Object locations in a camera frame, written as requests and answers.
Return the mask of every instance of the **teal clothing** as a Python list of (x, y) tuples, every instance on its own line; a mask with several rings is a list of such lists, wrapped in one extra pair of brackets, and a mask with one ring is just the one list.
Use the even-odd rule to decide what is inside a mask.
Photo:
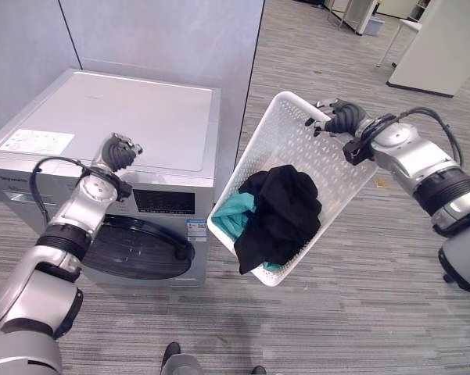
[(240, 237), (249, 221), (247, 212), (256, 212), (253, 195), (233, 194), (212, 216), (212, 221), (233, 241)]

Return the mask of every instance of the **white laundry basket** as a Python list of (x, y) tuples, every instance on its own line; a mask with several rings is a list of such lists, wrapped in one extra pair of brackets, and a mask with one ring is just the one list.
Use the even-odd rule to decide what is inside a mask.
[(233, 240), (213, 223), (212, 215), (231, 195), (238, 192), (247, 178), (261, 170), (292, 164), (313, 179), (318, 189), (318, 200), (322, 204), (318, 215), (320, 230), (279, 271), (266, 270), (262, 265), (252, 270), (263, 284), (272, 287), (286, 278), (377, 170), (375, 163), (369, 160), (352, 166), (344, 159), (342, 147), (351, 139), (350, 135), (333, 137), (321, 133), (314, 137), (314, 127), (304, 126), (310, 117), (317, 121), (329, 119), (292, 92), (284, 91), (276, 95), (208, 218), (210, 231), (235, 254)]

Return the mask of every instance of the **washing machine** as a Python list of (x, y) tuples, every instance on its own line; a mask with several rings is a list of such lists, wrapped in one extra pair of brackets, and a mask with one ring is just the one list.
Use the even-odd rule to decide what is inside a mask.
[[(0, 131), (0, 201), (41, 234), (28, 187), (34, 164), (49, 155), (89, 164), (112, 132), (123, 134), (144, 152), (118, 173), (132, 195), (109, 208), (84, 274), (100, 284), (201, 286), (220, 95), (211, 87), (68, 70)], [(51, 217), (80, 173), (62, 161), (42, 167), (38, 186)]]

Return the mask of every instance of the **white label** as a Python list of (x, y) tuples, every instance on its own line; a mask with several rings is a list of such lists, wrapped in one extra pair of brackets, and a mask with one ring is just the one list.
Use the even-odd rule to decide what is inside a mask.
[(60, 155), (75, 134), (19, 129), (0, 146), (0, 151)]
[(188, 241), (190, 242), (206, 242), (206, 220), (204, 219), (187, 219)]

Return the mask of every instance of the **black shoe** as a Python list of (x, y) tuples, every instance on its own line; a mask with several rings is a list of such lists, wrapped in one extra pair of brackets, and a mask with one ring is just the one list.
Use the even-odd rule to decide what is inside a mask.
[(252, 375), (258, 374), (258, 375), (266, 375), (266, 369), (263, 368), (262, 366), (255, 366), (251, 372)]
[(171, 342), (165, 348), (165, 353), (163, 354), (163, 359), (162, 359), (162, 368), (165, 366), (165, 363), (167, 363), (167, 360), (172, 355), (176, 355), (176, 354), (181, 354), (181, 346), (177, 342)]

